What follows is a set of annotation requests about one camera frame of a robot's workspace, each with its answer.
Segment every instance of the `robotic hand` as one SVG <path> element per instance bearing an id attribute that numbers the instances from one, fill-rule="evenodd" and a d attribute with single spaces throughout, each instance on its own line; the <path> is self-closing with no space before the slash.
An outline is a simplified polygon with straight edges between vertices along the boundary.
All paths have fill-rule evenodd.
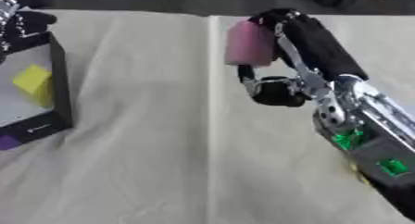
<path id="1" fill-rule="evenodd" d="M 258 66 L 278 58 L 296 71 L 294 78 L 256 78 Z M 367 83 L 365 71 L 317 19 L 287 8 L 240 22 L 229 31 L 226 61 L 259 104 L 312 101 L 316 131 L 415 220 L 415 121 Z"/>
<path id="2" fill-rule="evenodd" d="M 57 22 L 53 15 L 22 9 L 51 4 L 51 0 L 0 0 L 0 58 L 4 60 L 9 48 L 19 40 L 45 32 Z"/>

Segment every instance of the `white paper sheet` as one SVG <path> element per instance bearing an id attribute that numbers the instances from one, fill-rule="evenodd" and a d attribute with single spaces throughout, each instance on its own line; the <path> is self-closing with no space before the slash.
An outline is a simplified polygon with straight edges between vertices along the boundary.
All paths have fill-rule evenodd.
<path id="1" fill-rule="evenodd" d="M 238 18 L 55 13 L 76 128 L 0 153 L 1 224 L 409 223 L 313 131 L 311 106 L 250 101 L 222 62 Z M 414 18 L 321 19 L 413 103 Z"/>

